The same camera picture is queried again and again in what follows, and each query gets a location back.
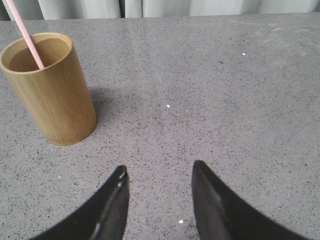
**wooden cup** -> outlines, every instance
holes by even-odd
[[[23,38],[2,51],[0,67],[48,141],[78,143],[93,132],[97,116],[73,41],[57,32],[31,38],[44,69],[38,69]]]

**gray countertop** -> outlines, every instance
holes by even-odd
[[[125,240],[198,240],[205,161],[260,212],[320,239],[320,13],[27,21],[71,36],[98,115],[48,143],[0,72],[0,239],[27,239],[127,165]],[[0,49],[20,37],[0,22]]]

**granite countertop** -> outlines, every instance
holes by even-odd
[[[0,72],[0,239],[39,234],[127,165],[123,239],[198,240],[195,160],[320,239],[320,13],[26,26],[73,38],[98,124],[75,145],[48,143]],[[14,22],[0,33],[1,50],[20,37]]]

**cup rim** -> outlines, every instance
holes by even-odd
[[[69,49],[68,51],[65,53],[65,55],[59,59],[58,61],[56,61],[55,63],[49,65],[49,66],[46,66],[45,68],[42,68],[42,69],[37,69],[37,70],[32,70],[32,71],[13,71],[13,70],[10,70],[9,68],[7,68],[6,66],[4,66],[3,64],[3,57],[6,53],[6,51],[8,51],[12,46],[14,46],[15,44],[21,42],[21,41],[24,41],[25,39],[23,37],[13,41],[12,43],[10,43],[9,45],[7,45],[1,52],[0,52],[0,68],[5,70],[7,73],[11,73],[11,74],[15,74],[15,75],[26,75],[26,74],[34,74],[34,73],[38,73],[38,72],[42,72],[46,69],[49,69],[55,65],[57,65],[58,63],[60,63],[61,61],[63,61],[69,54],[70,52],[72,51],[73,49],[73,46],[74,46],[74,42],[73,40],[71,39],[71,37],[69,37],[68,35],[64,34],[64,33],[61,33],[61,32],[54,32],[54,31],[48,31],[48,32],[38,32],[38,33],[34,33],[31,36],[31,38],[33,37],[37,37],[37,36],[41,36],[41,35],[49,35],[49,36],[52,36],[52,37],[57,37],[59,39],[61,39],[62,41],[64,41],[68,46],[69,46]]]

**white curtain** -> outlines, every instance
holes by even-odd
[[[0,20],[13,19],[6,0]],[[307,13],[320,0],[14,0],[24,20]]]

